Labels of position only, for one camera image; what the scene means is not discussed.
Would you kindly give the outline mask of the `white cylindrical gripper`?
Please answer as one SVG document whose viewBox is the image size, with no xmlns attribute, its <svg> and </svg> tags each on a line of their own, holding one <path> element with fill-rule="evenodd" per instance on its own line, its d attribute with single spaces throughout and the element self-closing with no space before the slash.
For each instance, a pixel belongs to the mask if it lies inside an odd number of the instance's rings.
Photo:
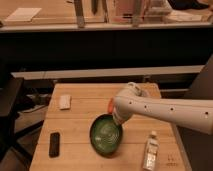
<svg viewBox="0 0 213 171">
<path fill-rule="evenodd" d="M 122 125 L 132 117 L 131 112 L 120 108 L 114 108 L 112 115 L 113 120 L 117 125 Z"/>
</svg>

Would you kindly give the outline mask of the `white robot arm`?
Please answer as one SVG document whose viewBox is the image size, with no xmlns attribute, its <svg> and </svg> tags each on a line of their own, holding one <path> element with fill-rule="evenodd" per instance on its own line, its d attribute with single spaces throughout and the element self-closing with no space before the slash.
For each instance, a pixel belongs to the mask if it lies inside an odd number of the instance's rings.
<svg viewBox="0 0 213 171">
<path fill-rule="evenodd" d="M 134 82 L 127 83 L 113 99 L 113 119 L 122 125 L 134 114 L 213 134 L 213 100 L 163 99 L 143 95 Z"/>
</svg>

